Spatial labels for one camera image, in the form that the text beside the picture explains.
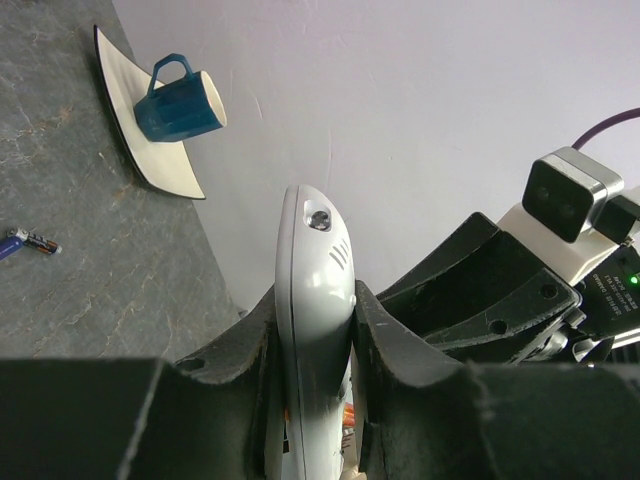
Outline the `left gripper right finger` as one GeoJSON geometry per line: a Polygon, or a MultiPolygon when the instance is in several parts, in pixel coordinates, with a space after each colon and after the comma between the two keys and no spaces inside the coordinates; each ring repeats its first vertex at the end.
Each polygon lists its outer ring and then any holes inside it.
{"type": "Polygon", "coordinates": [[[360,467],[368,475],[464,475],[460,366],[396,320],[363,281],[352,322],[360,467]]]}

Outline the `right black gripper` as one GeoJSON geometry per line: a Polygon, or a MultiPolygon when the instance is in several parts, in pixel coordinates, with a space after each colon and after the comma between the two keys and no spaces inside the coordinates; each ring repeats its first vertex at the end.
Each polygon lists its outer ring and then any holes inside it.
{"type": "Polygon", "coordinates": [[[440,330],[424,340],[463,363],[637,365],[635,246],[619,247],[577,291],[542,268],[521,242],[475,212],[377,298],[409,329],[440,330]],[[573,312],[575,326],[564,322],[573,312]]]}

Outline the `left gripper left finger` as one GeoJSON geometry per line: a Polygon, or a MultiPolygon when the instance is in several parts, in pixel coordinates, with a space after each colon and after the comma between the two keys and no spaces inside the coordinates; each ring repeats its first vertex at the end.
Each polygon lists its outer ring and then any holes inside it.
{"type": "Polygon", "coordinates": [[[188,446],[215,479],[280,477],[280,340],[270,288],[251,312],[176,367],[186,394],[188,446]]]}

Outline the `white remote control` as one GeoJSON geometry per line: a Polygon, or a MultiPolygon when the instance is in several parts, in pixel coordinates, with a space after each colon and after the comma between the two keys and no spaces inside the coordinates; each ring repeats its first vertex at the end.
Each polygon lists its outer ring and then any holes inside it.
{"type": "Polygon", "coordinates": [[[312,186],[286,190],[274,292],[296,476],[337,479],[342,472],[355,272],[346,223],[312,186]]]}

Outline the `red yellow battery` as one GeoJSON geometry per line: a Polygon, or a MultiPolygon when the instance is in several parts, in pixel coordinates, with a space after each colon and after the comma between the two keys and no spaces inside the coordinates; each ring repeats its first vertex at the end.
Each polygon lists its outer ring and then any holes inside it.
{"type": "Polygon", "coordinates": [[[351,403],[346,403],[342,415],[342,429],[354,429],[356,425],[355,411],[351,403]]]}

